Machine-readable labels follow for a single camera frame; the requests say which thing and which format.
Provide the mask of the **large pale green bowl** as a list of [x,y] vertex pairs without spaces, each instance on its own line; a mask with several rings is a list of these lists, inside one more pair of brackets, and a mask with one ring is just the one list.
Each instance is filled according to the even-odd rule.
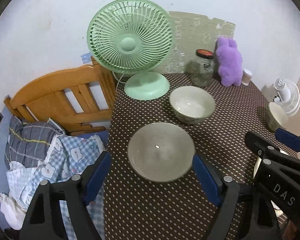
[[143,178],[158,183],[187,174],[196,148],[190,135],[177,125],[157,122],[136,131],[128,143],[131,167]]

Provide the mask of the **small speckled ceramic bowl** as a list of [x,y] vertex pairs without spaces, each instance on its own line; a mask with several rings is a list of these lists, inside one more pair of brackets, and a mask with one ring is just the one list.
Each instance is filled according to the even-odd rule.
[[174,89],[169,103],[175,117],[188,125],[196,125],[211,117],[216,109],[214,98],[206,90],[195,86]]

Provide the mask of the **blue checkered blanket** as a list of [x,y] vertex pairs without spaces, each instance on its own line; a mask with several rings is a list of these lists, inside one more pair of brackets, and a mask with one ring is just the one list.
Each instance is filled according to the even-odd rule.
[[25,212],[39,183],[46,179],[50,183],[61,183],[73,175],[82,174],[85,168],[92,165],[104,150],[99,135],[88,138],[56,135],[47,150],[44,161],[36,167],[24,167],[12,161],[6,173],[10,188],[10,197]]

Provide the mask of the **white standing fan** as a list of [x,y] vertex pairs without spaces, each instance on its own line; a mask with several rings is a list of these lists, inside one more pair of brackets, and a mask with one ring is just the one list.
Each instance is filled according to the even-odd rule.
[[268,90],[268,98],[279,105],[289,118],[300,109],[300,91],[292,80],[276,79]]

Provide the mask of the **brown polka dot tablecloth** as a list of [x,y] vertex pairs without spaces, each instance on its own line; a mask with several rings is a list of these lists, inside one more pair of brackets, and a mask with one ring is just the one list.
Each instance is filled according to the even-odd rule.
[[206,199],[193,171],[157,183],[133,170],[128,143],[145,125],[166,122],[181,127],[221,174],[252,183],[256,156],[246,148],[244,136],[255,131],[274,141],[265,121],[268,100],[253,83],[224,87],[218,77],[207,91],[216,102],[214,114],[201,124],[187,125],[174,116],[168,95],[138,101],[118,86],[108,142],[111,169],[104,185],[106,239],[201,239],[215,215],[216,207]]

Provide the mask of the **cotton swab container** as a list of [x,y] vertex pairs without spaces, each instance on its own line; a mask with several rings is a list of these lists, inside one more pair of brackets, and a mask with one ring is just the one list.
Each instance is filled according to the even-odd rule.
[[242,84],[245,86],[248,86],[253,74],[250,70],[248,69],[243,69],[243,76],[242,76]]

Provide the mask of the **grey plaid pillow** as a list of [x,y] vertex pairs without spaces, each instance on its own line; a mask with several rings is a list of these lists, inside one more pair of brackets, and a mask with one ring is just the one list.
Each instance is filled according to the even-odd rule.
[[52,119],[47,122],[28,122],[13,116],[8,127],[5,148],[5,165],[17,161],[24,167],[36,167],[44,161],[47,150],[55,135],[65,135],[64,128]]

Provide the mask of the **wooden bed headboard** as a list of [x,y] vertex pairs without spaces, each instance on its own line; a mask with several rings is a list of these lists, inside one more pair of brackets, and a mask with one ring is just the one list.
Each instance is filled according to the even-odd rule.
[[[101,109],[93,97],[89,85],[95,81],[101,86],[107,109]],[[111,119],[114,102],[113,74],[96,60],[41,76],[4,100],[13,116],[28,122],[53,119],[71,135],[106,130],[100,123]]]

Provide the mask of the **purple plush toy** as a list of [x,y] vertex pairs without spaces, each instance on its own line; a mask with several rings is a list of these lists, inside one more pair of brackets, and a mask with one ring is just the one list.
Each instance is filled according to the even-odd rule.
[[219,36],[217,38],[216,56],[218,74],[224,87],[240,86],[243,76],[242,55],[234,39]]

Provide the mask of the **white cloth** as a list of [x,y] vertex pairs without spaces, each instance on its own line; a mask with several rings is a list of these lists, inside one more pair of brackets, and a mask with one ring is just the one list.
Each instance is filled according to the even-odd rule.
[[0,193],[0,211],[12,229],[21,230],[25,219],[25,212],[17,205],[14,198]]

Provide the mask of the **glass jar red lid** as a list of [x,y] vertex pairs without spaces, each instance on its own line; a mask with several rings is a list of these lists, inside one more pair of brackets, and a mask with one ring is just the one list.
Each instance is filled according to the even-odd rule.
[[196,50],[196,59],[191,62],[191,81],[197,87],[210,85],[214,72],[214,54],[205,49]]

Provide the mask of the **green desk fan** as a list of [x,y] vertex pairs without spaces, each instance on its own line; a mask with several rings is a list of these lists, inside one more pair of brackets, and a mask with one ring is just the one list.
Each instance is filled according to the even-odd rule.
[[161,6],[149,0],[115,0],[90,21],[87,44],[104,68],[129,75],[124,91],[135,100],[164,96],[170,83],[154,72],[170,55],[174,24]]

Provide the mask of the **green patterned wall sheet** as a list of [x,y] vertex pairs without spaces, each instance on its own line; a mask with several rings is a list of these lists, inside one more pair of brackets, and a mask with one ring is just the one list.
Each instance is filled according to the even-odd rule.
[[196,59],[196,50],[213,52],[219,36],[234,36],[236,25],[232,22],[188,12],[170,11],[175,38],[167,59],[154,71],[160,74],[183,73],[187,64]]

